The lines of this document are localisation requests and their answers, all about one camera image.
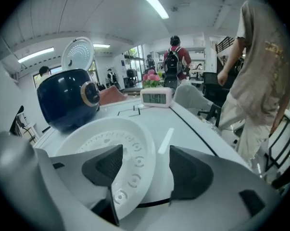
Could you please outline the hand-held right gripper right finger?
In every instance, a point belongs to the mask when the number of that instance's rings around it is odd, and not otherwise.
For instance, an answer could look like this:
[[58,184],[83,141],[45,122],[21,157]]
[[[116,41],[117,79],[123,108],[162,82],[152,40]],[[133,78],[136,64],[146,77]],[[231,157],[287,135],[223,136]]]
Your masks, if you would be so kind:
[[170,230],[234,231],[271,211],[279,193],[243,165],[170,146]]

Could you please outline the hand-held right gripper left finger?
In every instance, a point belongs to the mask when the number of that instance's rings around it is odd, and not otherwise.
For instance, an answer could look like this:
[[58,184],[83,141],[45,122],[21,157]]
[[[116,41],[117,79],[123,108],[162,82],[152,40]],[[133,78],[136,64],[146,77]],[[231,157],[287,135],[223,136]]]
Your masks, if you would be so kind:
[[111,188],[123,164],[123,146],[113,145],[84,153],[50,157],[37,149],[45,180],[55,179],[84,207],[105,221],[119,226]]

